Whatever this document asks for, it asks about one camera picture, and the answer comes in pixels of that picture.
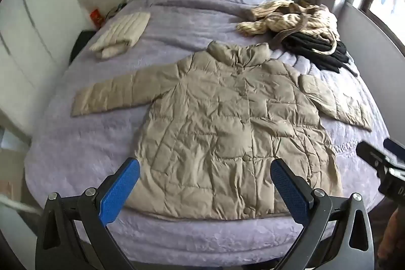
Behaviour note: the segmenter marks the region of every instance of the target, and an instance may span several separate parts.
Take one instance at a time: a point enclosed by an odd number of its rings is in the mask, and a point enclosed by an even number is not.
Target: lavender blanket
[[[212,40],[240,45],[266,41],[269,38],[266,35],[251,38],[235,31],[238,22],[248,19],[246,9],[266,1],[271,0],[133,0],[129,3],[118,16],[140,10],[151,12],[139,42],[121,56],[97,60],[88,46],[108,29],[110,23],[107,23],[66,71],[38,125],[25,167],[27,185],[40,205],[44,206],[52,191],[64,197],[98,186],[131,155],[136,131],[143,123],[145,106],[71,118],[72,101],[79,89],[151,64],[175,62],[204,50]],[[301,73],[320,77],[334,91],[343,91],[370,106],[374,120],[371,133],[328,118],[322,118],[322,123],[335,146],[344,194],[361,193],[371,209],[381,200],[378,179],[373,169],[356,156],[355,147],[365,139],[382,149],[388,132],[363,80],[345,69],[341,69],[341,74],[320,72],[307,59],[282,50],[275,51],[273,58],[293,65]],[[352,60],[350,66],[358,72]],[[280,257],[301,228],[289,216],[171,222],[131,209],[123,209],[109,225],[130,259],[196,266],[238,265]],[[78,229],[86,240],[84,229]]]

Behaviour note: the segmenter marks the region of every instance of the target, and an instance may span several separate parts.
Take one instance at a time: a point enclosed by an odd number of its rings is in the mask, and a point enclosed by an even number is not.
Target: folded white blanket
[[[96,56],[102,59],[126,52],[139,40],[150,16],[151,14],[148,12],[136,12],[122,16],[100,36],[90,50],[96,52]]]

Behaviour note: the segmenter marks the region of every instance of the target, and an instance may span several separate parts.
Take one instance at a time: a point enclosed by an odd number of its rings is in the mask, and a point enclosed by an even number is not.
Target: metal screw
[[[315,189],[314,193],[315,193],[315,196],[317,196],[317,197],[325,196],[325,191],[323,191],[322,189]]]
[[[361,194],[360,193],[354,193],[353,194],[353,199],[355,199],[357,201],[361,201]]]
[[[57,197],[57,193],[56,192],[52,192],[49,194],[48,199],[49,200],[55,200]]]
[[[86,190],[86,196],[94,196],[96,194],[96,189],[94,188],[89,188]]]

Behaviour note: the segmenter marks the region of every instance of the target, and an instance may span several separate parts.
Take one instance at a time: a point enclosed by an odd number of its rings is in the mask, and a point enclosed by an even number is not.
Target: puffer jacket
[[[312,188],[342,193],[318,110],[371,129],[367,108],[270,59],[268,44],[211,42],[78,92],[72,115],[152,102],[134,156],[141,178],[127,206],[166,218],[254,219],[287,212],[270,178],[282,158]]]

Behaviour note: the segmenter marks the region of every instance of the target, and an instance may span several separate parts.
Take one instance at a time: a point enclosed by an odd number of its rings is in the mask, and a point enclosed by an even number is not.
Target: brown strap
[[[283,31],[280,31],[276,36],[274,36],[274,38],[270,41],[269,43],[269,47],[271,50],[276,50],[280,47],[281,42],[284,40],[284,38],[286,38],[287,36],[293,34],[293,33],[297,33],[303,29],[305,29],[305,27],[308,25],[308,16],[306,13],[301,13],[300,14],[300,21],[298,22],[298,24],[291,29],[286,29]]]

